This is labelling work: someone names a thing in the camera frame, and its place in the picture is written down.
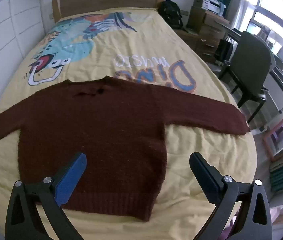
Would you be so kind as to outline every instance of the power outlet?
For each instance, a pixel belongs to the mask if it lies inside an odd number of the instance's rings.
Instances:
[[[183,11],[181,10],[181,15],[185,15],[185,16],[188,16],[189,12],[188,11]]]

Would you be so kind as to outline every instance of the sweater ribbed hem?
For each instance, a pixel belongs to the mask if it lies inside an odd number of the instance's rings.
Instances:
[[[76,193],[62,208],[149,221],[158,193]]]

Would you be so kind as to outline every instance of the dino print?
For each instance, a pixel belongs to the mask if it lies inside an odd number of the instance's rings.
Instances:
[[[98,33],[123,28],[136,32],[125,22],[132,22],[130,14],[123,12],[89,14],[58,22],[47,35],[48,43],[33,56],[35,62],[30,65],[28,84],[34,86],[53,81],[65,65],[87,57],[93,48],[93,38]],[[35,73],[48,68],[56,69],[52,77],[34,80]]]

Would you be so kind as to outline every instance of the brown sweater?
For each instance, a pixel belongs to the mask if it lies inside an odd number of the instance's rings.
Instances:
[[[106,76],[40,90],[0,114],[0,139],[21,129],[20,179],[54,175],[76,152],[87,168],[63,207],[148,221],[165,178],[165,124],[243,135],[233,105]]]

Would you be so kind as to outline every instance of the cabinet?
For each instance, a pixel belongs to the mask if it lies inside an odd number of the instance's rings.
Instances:
[[[229,24],[229,21],[213,12],[193,6],[187,27],[191,28],[195,34],[187,33],[184,30],[175,30],[175,32],[202,60],[214,63],[214,54],[220,40],[225,36],[224,28],[217,22],[224,25]]]

